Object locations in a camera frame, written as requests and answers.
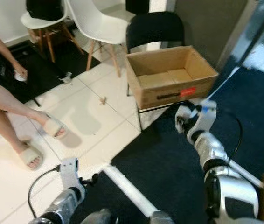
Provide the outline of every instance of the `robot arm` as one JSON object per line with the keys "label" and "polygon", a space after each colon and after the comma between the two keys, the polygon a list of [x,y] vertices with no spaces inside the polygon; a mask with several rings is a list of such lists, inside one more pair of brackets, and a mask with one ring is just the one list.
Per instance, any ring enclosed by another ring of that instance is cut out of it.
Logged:
{"label": "robot arm", "polygon": [[64,159],[60,165],[60,174],[64,190],[46,209],[44,214],[29,224],[69,224],[77,206],[84,200],[84,185],[97,182],[97,174],[91,180],[78,178],[78,159]]}
{"label": "robot arm", "polygon": [[181,105],[175,115],[175,126],[186,135],[200,156],[208,195],[208,215],[216,223],[235,223],[258,214],[255,186],[263,183],[237,163],[229,160],[221,142],[209,130],[216,119],[216,102],[204,100],[195,109]]}

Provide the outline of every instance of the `white wall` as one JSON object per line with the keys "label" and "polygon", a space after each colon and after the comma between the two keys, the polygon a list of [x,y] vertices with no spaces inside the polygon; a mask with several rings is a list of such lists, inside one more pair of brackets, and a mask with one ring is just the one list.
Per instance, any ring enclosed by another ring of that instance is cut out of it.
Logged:
{"label": "white wall", "polygon": [[3,42],[26,36],[20,17],[25,12],[25,0],[0,0],[0,38]]}
{"label": "white wall", "polygon": [[[173,12],[175,8],[175,0],[150,0],[149,12]],[[146,46],[146,50],[158,50],[161,48],[161,42],[149,43]]]}

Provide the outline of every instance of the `white slipper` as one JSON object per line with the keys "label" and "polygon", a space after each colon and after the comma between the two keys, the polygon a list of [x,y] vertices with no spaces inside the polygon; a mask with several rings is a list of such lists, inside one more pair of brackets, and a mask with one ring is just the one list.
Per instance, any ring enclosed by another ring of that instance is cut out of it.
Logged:
{"label": "white slipper", "polygon": [[[28,141],[24,141],[28,148],[26,148],[23,152],[19,154],[20,159],[23,161],[23,163],[30,169],[30,170],[36,170],[38,169],[43,162],[43,156],[42,154],[32,145],[29,144]],[[39,157],[39,163],[35,168],[29,167],[29,164],[33,162],[37,157]]]}
{"label": "white slipper", "polygon": [[[52,136],[55,139],[61,139],[63,137],[65,137],[68,134],[68,128],[67,126],[62,123],[60,120],[54,118],[53,116],[51,116],[50,114],[48,114],[46,112],[47,116],[49,117],[49,119],[46,121],[46,123],[43,126],[44,131]],[[58,136],[57,133],[64,128],[64,132],[62,134],[59,134]]]}

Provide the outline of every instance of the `woman's leg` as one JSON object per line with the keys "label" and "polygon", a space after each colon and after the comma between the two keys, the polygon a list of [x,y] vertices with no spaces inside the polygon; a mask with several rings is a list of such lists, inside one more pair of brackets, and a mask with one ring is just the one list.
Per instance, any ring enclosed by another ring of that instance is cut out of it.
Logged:
{"label": "woman's leg", "polygon": [[[10,120],[2,110],[0,110],[0,134],[11,144],[17,154],[20,154],[28,147],[28,145],[18,139]],[[40,157],[37,157],[31,163],[26,165],[34,169],[39,162]]]}
{"label": "woman's leg", "polygon": [[[49,117],[43,113],[33,110],[19,100],[17,100],[7,89],[0,85],[0,110],[12,112],[15,114],[23,115],[39,122],[42,126],[45,125]],[[64,132],[64,128],[61,128],[57,133],[57,136]]]}

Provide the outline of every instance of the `white chair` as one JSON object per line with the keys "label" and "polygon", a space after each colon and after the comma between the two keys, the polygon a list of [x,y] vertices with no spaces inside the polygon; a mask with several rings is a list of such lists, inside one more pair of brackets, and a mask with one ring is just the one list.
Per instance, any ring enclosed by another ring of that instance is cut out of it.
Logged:
{"label": "white chair", "polygon": [[92,39],[86,70],[90,69],[95,41],[105,42],[109,45],[114,66],[118,77],[120,77],[113,44],[125,43],[125,33],[128,23],[122,19],[101,13],[92,0],[67,0],[67,2],[79,31]]}
{"label": "white chair", "polygon": [[40,51],[43,51],[43,43],[42,43],[42,30],[45,30],[45,36],[47,39],[47,44],[48,44],[48,48],[50,51],[50,56],[51,56],[51,60],[52,62],[55,62],[55,57],[54,57],[54,53],[53,53],[53,49],[52,49],[52,44],[51,44],[51,39],[50,39],[50,33],[48,31],[48,27],[61,23],[61,31],[64,32],[65,36],[68,37],[70,39],[70,41],[72,41],[78,48],[78,50],[81,52],[81,54],[84,55],[83,50],[81,49],[81,47],[79,46],[79,44],[76,42],[75,38],[72,36],[72,34],[69,32],[66,24],[63,22],[64,19],[67,17],[68,15],[68,9],[67,9],[67,4],[64,4],[64,12],[63,12],[63,17],[60,18],[59,20],[56,21],[48,21],[48,20],[40,20],[40,19],[35,19],[32,18],[28,12],[26,12],[25,14],[22,15],[21,17],[21,22],[22,24],[28,28],[28,29],[37,29],[39,32],[39,46],[40,46]]}

